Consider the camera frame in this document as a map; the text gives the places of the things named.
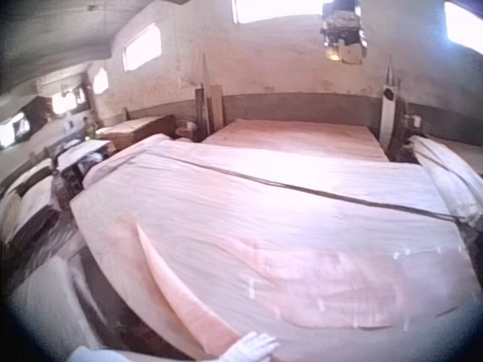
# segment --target wooden plank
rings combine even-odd
[[[204,135],[207,134],[206,123],[203,118],[203,108],[205,106],[205,90],[203,88],[195,89],[195,107],[196,107],[196,124],[202,129]]]
[[[213,122],[214,132],[225,127],[225,119],[223,117],[223,91],[221,85],[211,86],[211,120]]]

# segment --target stack of wood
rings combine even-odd
[[[20,203],[17,198],[13,198],[10,212],[15,217],[10,219],[10,232],[4,239],[7,246],[23,249],[59,213],[59,207],[51,192],[52,179],[52,176],[48,176],[34,185]]]
[[[42,181],[45,177],[50,176],[51,174],[52,160],[46,158],[16,179],[5,194],[15,191],[20,197],[23,197],[36,183]]]
[[[163,133],[172,137],[175,130],[174,116],[165,115],[122,122],[114,127],[98,130],[97,135],[101,140],[112,141],[115,149],[121,151],[153,134]]]
[[[431,176],[449,211],[477,232],[483,231],[483,179],[447,146],[413,136],[411,148]]]

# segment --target plywood sheet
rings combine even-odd
[[[431,139],[448,147],[460,156],[478,175],[483,176],[483,145],[468,145],[436,137],[431,137]]]
[[[203,143],[320,157],[388,161],[366,127],[343,124],[239,119]]]
[[[59,207],[52,195],[52,179],[52,176],[46,177],[22,197],[15,227],[6,240],[7,244],[11,243],[21,249],[58,213]]]
[[[62,173],[68,167],[79,162],[83,157],[97,152],[112,144],[111,141],[88,140],[80,145],[72,147],[59,156],[59,171]]]
[[[27,172],[23,173],[18,179],[11,184],[5,194],[12,191],[17,191],[21,196],[24,196],[32,186],[51,175],[52,173],[52,160],[47,158],[39,162],[36,166],[32,167]]]
[[[483,231],[483,179],[457,152],[436,141],[413,136],[411,147],[431,176],[449,211]]]
[[[277,336],[282,344],[277,357],[286,361],[318,360],[320,355],[328,360],[381,360],[391,356],[395,345],[404,344],[404,330],[433,333],[441,326],[432,322],[435,313],[479,292],[452,222],[273,185],[448,213],[420,166],[171,141],[124,157],[124,164],[109,166],[107,172],[98,169],[97,181],[72,202],[72,210],[119,295],[154,331],[194,358],[206,359],[202,346],[207,345],[193,338],[157,288],[136,224],[196,299],[240,336],[252,330]],[[274,306],[270,278],[262,278],[260,263],[253,263],[257,258],[243,257],[233,248],[237,243],[284,251],[288,262],[307,250],[370,260],[365,269],[372,275],[369,280],[383,277],[393,286],[411,286],[403,295],[423,317],[403,318],[370,332],[359,330],[353,319],[350,327],[302,327],[287,318],[283,305],[275,305],[280,314],[267,307]],[[402,272],[388,273],[388,264]],[[260,292],[255,297],[251,280]],[[343,280],[350,283],[352,277]],[[421,326],[426,318],[430,328]],[[219,336],[207,331],[206,338],[210,342]],[[393,360],[407,357],[403,353]]]

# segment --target wooden board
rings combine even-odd
[[[203,143],[309,156],[388,161],[366,127],[342,124],[239,119]]]
[[[341,361],[408,360],[415,344],[420,345],[409,335],[437,336],[448,319],[435,319],[434,313],[458,306],[480,290],[452,222],[274,187],[197,165],[447,213],[420,166],[171,141],[136,152],[135,158],[125,155],[125,164],[110,165],[104,174],[97,170],[102,177],[72,202],[72,211],[123,300],[160,336],[194,358],[209,356],[157,288],[136,224],[199,301],[240,336],[259,330],[278,337],[282,347],[276,356],[285,361],[318,360],[320,355]],[[304,328],[281,320],[250,297],[249,280],[260,276],[230,250],[236,241],[253,240],[288,253],[303,248],[350,259],[375,258],[368,265],[375,267],[376,280],[384,276],[395,286],[407,281],[409,300],[424,316],[370,332]],[[401,279],[385,265],[402,268]],[[211,340],[220,338],[206,333]],[[402,352],[394,355],[396,348]]]
[[[213,130],[217,132],[225,127],[223,117],[223,92],[221,85],[211,86],[211,119],[213,121]]]

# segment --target floor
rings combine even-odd
[[[70,212],[62,212],[45,226],[27,250],[15,253],[15,257],[2,255],[2,295],[8,296],[53,256],[67,261],[75,294],[101,345],[118,351],[189,360],[148,328],[112,289]]]

